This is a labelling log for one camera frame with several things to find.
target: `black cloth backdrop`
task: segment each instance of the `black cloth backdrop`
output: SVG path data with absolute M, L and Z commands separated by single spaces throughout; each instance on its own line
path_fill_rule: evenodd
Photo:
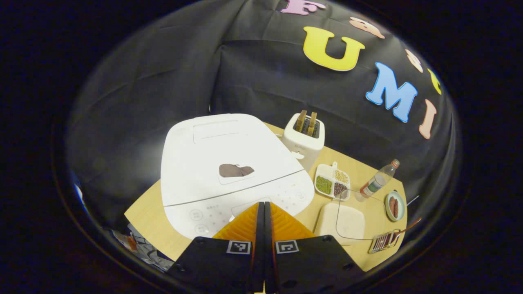
M 67 160 L 84 200 L 107 226 L 160 178 L 169 129 L 193 117 L 246 113 L 284 128 L 302 109 L 316 111 L 326 126 L 325 145 L 374 168 L 394 158 L 403 182 L 409 220 L 436 208 L 459 140 L 455 109 L 442 85 L 434 89 L 423 53 L 376 21 L 335 3 L 307 16 L 285 14 L 286 1 L 200 1 L 134 33 L 95 68 L 80 91 L 67 126 Z M 385 39 L 352 26 L 371 22 Z M 327 53 L 341 58 L 341 37 L 365 45 L 356 67 L 337 72 L 303 53 L 305 26 L 335 34 Z M 405 49 L 421 61 L 420 73 Z M 376 62 L 390 67 L 397 85 L 417 89 L 403 123 L 392 110 L 365 98 Z M 437 109 L 430 140 L 418 131 L 425 99 Z

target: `plastic bottle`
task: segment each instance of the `plastic bottle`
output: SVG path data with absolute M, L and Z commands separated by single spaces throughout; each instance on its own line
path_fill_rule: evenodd
M 372 194 L 376 193 L 379 189 L 385 186 L 391 178 L 394 176 L 396 169 L 400 166 L 400 161 L 394 159 L 390 164 L 382 167 L 363 187 L 360 189 L 360 193 L 365 198 L 369 198 Z

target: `letter m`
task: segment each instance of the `letter m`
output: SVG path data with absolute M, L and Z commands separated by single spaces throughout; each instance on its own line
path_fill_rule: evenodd
M 414 97 L 418 91 L 411 83 L 405 83 L 397 88 L 396 78 L 394 72 L 383 63 L 376 62 L 376 67 L 379 70 L 378 78 L 374 84 L 374 89 L 367 92 L 365 95 L 371 102 L 382 105 L 383 92 L 385 92 L 385 108 L 391 109 L 392 106 L 398 104 L 392 113 L 402 122 L 408 121 L 408 112 L 411 110 Z

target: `small plate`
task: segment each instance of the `small plate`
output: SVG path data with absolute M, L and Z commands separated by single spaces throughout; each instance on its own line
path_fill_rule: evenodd
M 397 218 L 394 217 L 389 206 L 389 201 L 391 198 L 395 198 L 397 200 Z M 387 195 L 387 197 L 385 197 L 385 209 L 387 210 L 387 216 L 389 216 L 392 221 L 399 221 L 403 218 L 405 215 L 405 207 L 405 202 L 398 192 L 392 191 Z

